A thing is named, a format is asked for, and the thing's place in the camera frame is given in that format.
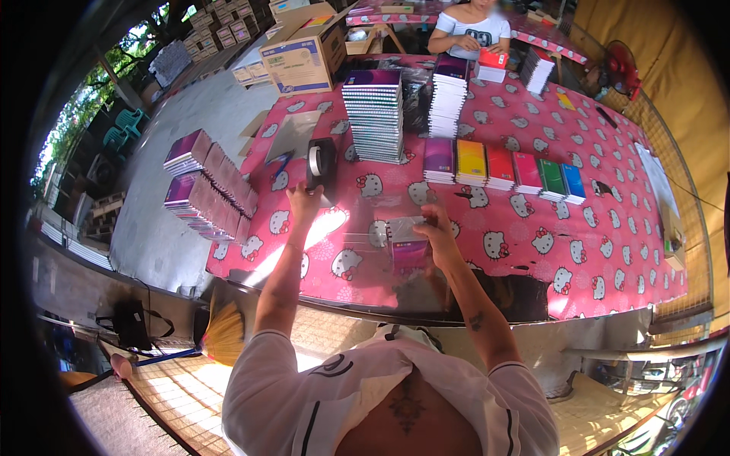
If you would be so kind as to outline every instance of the red fan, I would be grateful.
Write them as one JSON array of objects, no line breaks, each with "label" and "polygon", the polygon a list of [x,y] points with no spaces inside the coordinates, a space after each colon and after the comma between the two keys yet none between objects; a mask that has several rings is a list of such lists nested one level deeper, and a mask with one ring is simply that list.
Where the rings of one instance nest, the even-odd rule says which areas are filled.
[{"label": "red fan", "polygon": [[606,48],[603,68],[609,85],[617,92],[627,95],[631,101],[636,99],[641,80],[634,55],[628,46],[618,40],[611,41]]}]

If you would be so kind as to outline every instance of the green notebook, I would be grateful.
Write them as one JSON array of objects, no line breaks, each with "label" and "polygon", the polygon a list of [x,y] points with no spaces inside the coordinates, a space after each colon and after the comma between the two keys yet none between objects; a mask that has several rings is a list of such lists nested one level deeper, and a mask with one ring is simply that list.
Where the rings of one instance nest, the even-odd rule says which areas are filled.
[{"label": "green notebook", "polygon": [[537,161],[537,170],[540,172],[542,185],[547,191],[566,195],[563,176],[560,174],[560,165],[553,161],[540,158]]}]

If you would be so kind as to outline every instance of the hand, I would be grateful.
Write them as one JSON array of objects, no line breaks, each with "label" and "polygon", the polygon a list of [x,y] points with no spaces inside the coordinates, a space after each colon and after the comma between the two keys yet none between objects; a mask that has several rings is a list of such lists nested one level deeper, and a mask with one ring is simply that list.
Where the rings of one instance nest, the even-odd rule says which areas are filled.
[{"label": "hand", "polygon": [[509,46],[505,48],[501,43],[495,43],[491,46],[487,46],[487,51],[491,54],[510,54]]},{"label": "hand", "polygon": [[465,50],[479,50],[481,46],[477,40],[471,35],[455,35],[454,43]]},{"label": "hand", "polygon": [[413,226],[414,232],[424,234],[429,238],[434,251],[434,264],[443,271],[448,267],[450,261],[464,261],[456,246],[446,209],[436,204],[427,204],[421,206],[420,210],[426,219],[436,220],[436,226],[428,223]]},{"label": "hand", "polygon": [[289,197],[294,225],[303,225],[309,228],[315,217],[317,217],[324,187],[318,185],[314,193],[310,195],[306,186],[307,183],[301,181],[296,185],[296,188],[287,188],[286,195]]}]

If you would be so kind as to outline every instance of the broom bristles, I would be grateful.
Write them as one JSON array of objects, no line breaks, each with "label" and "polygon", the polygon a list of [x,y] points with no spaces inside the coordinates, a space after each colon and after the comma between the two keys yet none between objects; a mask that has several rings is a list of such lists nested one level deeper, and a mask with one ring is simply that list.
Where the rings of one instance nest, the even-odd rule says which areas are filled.
[{"label": "broom bristles", "polygon": [[244,347],[243,315],[234,301],[214,313],[215,289],[210,299],[210,321],[205,330],[205,354],[217,363],[233,366]]}]

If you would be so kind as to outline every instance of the arm tattoo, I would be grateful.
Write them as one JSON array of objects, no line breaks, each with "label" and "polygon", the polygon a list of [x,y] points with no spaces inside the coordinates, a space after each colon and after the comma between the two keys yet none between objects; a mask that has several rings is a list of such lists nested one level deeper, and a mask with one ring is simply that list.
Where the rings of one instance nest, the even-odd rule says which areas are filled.
[{"label": "arm tattoo", "polygon": [[415,421],[420,417],[420,413],[426,410],[420,404],[420,399],[416,400],[411,397],[410,389],[410,376],[407,376],[401,382],[403,388],[402,398],[393,398],[393,403],[390,405],[390,409],[393,410],[393,416],[398,420],[398,423],[403,428],[403,432],[408,435],[411,427],[415,424]]},{"label": "arm tattoo", "polygon": [[469,318],[469,324],[472,326],[472,331],[477,332],[482,328],[482,320],[484,320],[484,313],[479,311],[478,314]]}]

